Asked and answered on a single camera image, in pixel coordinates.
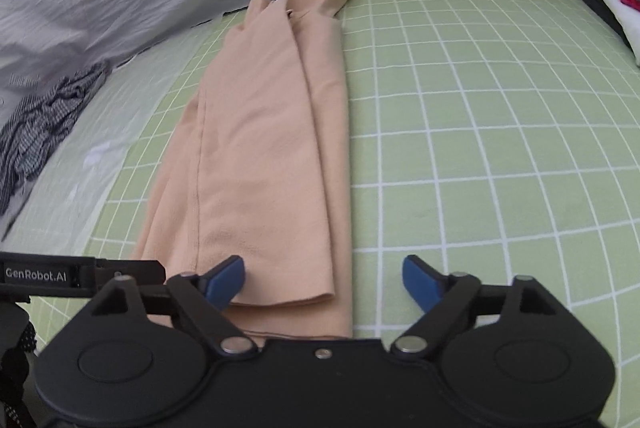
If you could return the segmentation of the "beige long sleeve shirt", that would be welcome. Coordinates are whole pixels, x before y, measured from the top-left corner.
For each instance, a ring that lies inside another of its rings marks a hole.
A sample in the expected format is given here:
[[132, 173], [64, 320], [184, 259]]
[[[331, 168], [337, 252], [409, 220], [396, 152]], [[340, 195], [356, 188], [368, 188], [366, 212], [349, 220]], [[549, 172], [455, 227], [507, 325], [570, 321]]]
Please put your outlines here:
[[232, 255], [257, 339], [352, 335], [348, 0], [251, 0], [184, 109], [132, 255], [168, 275]]

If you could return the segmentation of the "white paper label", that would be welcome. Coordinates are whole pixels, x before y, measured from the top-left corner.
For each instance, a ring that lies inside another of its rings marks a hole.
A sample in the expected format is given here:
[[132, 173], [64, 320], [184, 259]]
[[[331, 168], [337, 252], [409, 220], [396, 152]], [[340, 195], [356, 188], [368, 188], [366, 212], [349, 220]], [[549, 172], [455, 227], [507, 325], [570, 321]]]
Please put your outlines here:
[[82, 161], [83, 169], [113, 170], [122, 164], [126, 153], [126, 144], [117, 141], [104, 141], [90, 148]]

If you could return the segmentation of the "blue checkered shirt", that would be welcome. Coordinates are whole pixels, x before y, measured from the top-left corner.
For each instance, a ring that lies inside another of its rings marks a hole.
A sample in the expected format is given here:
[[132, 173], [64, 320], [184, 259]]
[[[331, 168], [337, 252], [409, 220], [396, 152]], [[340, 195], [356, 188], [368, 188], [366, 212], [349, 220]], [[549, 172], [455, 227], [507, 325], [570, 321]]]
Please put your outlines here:
[[110, 74], [111, 63], [98, 62], [18, 103], [1, 129], [3, 216], [18, 205]]

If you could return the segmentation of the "green grid bed sheet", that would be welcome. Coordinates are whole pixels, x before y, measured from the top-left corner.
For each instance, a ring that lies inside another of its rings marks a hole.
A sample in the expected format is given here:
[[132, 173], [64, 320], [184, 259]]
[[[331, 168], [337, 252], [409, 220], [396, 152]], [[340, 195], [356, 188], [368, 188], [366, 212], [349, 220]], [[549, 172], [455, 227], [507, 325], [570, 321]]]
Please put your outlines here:
[[[420, 318], [417, 255], [486, 284], [530, 275], [608, 350], [601, 422], [639, 422], [639, 70], [581, 0], [349, 0], [352, 331]], [[167, 144], [224, 37], [198, 25], [119, 66], [47, 162], [7, 252], [126, 259]], [[113, 170], [89, 149], [126, 144]]]

